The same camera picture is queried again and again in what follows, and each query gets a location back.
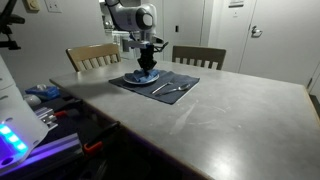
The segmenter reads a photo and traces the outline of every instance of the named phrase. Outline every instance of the table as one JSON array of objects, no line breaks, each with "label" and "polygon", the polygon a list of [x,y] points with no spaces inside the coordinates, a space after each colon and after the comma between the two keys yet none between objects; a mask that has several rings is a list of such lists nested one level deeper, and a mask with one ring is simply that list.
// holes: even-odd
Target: table
[{"label": "table", "polygon": [[51,82],[205,178],[320,179],[319,119],[302,85],[171,62],[156,68],[200,77],[174,105],[108,80],[136,61]]}]

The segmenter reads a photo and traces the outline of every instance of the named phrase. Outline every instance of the white wall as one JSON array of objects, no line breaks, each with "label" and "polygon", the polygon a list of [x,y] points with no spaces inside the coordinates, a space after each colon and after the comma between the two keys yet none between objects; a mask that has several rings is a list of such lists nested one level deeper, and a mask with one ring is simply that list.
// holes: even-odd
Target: white wall
[{"label": "white wall", "polygon": [[[1,9],[7,1],[1,1]],[[0,49],[17,86],[23,91],[49,78],[74,72],[65,53],[67,48],[106,42],[98,0],[58,0],[62,13],[49,13],[38,0],[40,11],[28,13],[23,1],[14,9],[26,19],[12,25],[13,37],[22,47],[18,51]]]},{"label": "white wall", "polygon": [[222,69],[238,72],[255,0],[244,1],[241,8],[229,8],[230,1],[214,0],[209,47],[227,50]]}]

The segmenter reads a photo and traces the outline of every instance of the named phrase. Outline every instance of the chair backrest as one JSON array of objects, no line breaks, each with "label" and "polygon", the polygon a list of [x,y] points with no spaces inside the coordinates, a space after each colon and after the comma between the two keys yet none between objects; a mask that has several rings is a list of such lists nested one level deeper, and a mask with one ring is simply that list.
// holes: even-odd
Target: chair backrest
[{"label": "chair backrest", "polygon": [[184,59],[186,59],[185,63],[190,65],[191,60],[193,60],[194,66],[201,63],[199,65],[205,67],[206,61],[208,61],[208,68],[210,69],[212,69],[212,64],[216,62],[218,63],[216,69],[221,70],[225,55],[226,50],[224,49],[199,46],[173,46],[172,62],[180,59],[180,63],[183,64]]},{"label": "chair backrest", "polygon": [[116,44],[76,47],[66,52],[77,72],[121,61]]}]

